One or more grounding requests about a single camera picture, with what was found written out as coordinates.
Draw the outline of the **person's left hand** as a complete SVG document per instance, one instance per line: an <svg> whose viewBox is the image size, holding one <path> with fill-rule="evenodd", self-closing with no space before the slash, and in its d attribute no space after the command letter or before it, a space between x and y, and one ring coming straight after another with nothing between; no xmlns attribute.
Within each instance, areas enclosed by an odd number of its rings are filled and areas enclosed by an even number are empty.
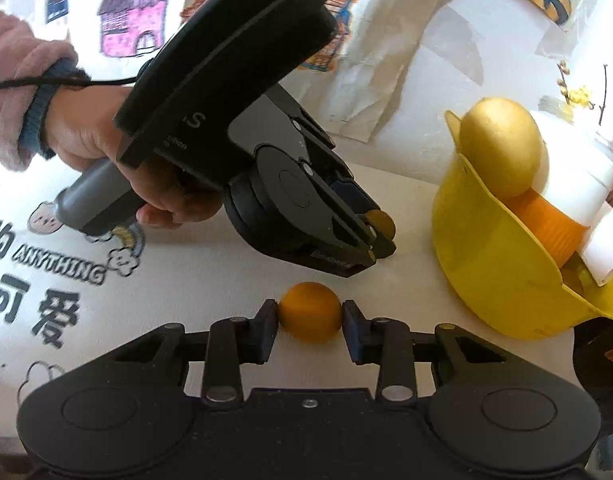
<svg viewBox="0 0 613 480"><path fill-rule="evenodd" d="M97 159L116 161L123 132L113 118L131 89L118 86L61 87L50 101L42 140L68 166L83 171ZM222 206L218 194L190 194L174 181L173 168L161 158L136 169L121 165L121 174L145 205L136 219L145 226L177 229L213 217Z"/></svg>

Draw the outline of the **pink fleece left forearm sleeve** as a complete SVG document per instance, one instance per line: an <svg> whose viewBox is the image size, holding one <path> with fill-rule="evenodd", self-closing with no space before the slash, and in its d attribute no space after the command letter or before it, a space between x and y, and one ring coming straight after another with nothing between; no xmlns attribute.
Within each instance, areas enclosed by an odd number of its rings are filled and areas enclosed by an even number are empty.
<svg viewBox="0 0 613 480"><path fill-rule="evenodd" d="M27 22L0 11L0 82L83 76L72 44L37 38ZM0 90L0 163L7 169L23 171L34 155L55 155L41 133L58 89L56 84L29 84Z"/></svg>

